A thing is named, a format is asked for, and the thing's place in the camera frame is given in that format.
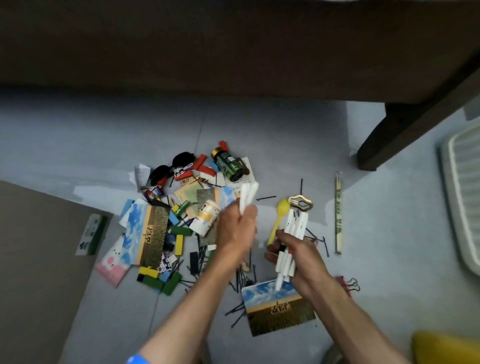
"gray floor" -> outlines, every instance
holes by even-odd
[[[274,206],[297,194],[303,178],[303,193],[315,202],[309,227],[328,243],[330,258],[319,246],[327,267],[358,280],[354,300],[403,352],[409,353],[418,329],[480,336],[480,279],[458,259],[437,156],[439,142],[466,125],[463,111],[368,173],[356,169],[352,155],[384,116],[380,104],[165,98],[123,99],[118,106],[98,98],[26,99],[15,96],[0,105],[0,155],[29,142],[28,150],[0,160],[0,178],[118,213],[119,200],[134,193],[128,182],[133,164],[168,163],[183,150],[208,154],[226,140],[236,155],[249,157],[260,183],[257,196],[278,196],[259,206],[253,263],[260,281],[275,276],[259,247],[275,220]],[[69,147],[39,138],[45,128]],[[21,173],[25,165],[31,174]],[[337,170],[344,175],[342,256],[333,254]],[[100,255],[122,232],[110,226]],[[196,240],[189,238],[184,257],[193,249]],[[135,281],[135,270],[116,290],[92,273],[61,363],[124,361],[185,294],[179,287],[171,297],[158,296]],[[224,314],[240,301],[227,288],[208,337],[214,363],[317,364],[331,344],[319,321],[256,338],[245,318],[231,329],[237,314]]]

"pile of clutter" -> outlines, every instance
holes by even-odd
[[[241,196],[242,185],[255,183],[255,177],[248,158],[234,158],[222,141],[209,157],[183,152],[171,166],[151,170],[141,164],[131,181],[143,198],[126,202],[120,220],[125,232],[96,269],[116,288],[131,266],[139,266],[139,282],[171,295],[179,283],[191,283],[179,272],[184,237],[197,237],[198,252],[190,254],[188,267],[197,277],[208,259],[206,252],[215,252],[218,214]],[[166,186],[173,181],[180,188],[167,195]]]

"dark wooden furniture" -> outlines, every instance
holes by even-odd
[[[375,170],[480,91],[478,1],[0,5],[0,83],[381,101]]]

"metal clip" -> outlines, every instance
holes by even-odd
[[[300,194],[296,196],[291,196],[288,198],[288,203],[291,206],[298,207],[302,211],[308,211],[313,207],[313,202],[312,200],[309,200],[305,196],[302,196]]]

